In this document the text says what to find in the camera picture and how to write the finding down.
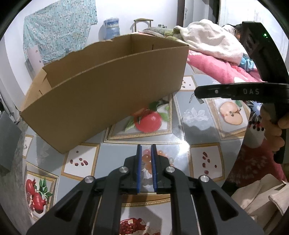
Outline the person right hand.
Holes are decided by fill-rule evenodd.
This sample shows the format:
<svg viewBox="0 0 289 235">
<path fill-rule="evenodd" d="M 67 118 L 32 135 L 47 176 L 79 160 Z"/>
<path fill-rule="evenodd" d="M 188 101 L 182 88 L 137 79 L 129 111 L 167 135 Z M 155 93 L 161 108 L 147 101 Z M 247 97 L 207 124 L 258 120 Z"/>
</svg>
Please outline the person right hand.
<svg viewBox="0 0 289 235">
<path fill-rule="evenodd" d="M 281 134 L 283 129 L 288 129 L 289 127 L 288 116 L 280 119 L 277 124 L 274 124 L 264 105 L 261 106 L 260 114 L 262 118 L 261 123 L 264 126 L 264 136 L 269 141 L 269 149 L 277 152 L 281 147 L 285 146 L 285 141 L 282 139 Z"/>
</svg>

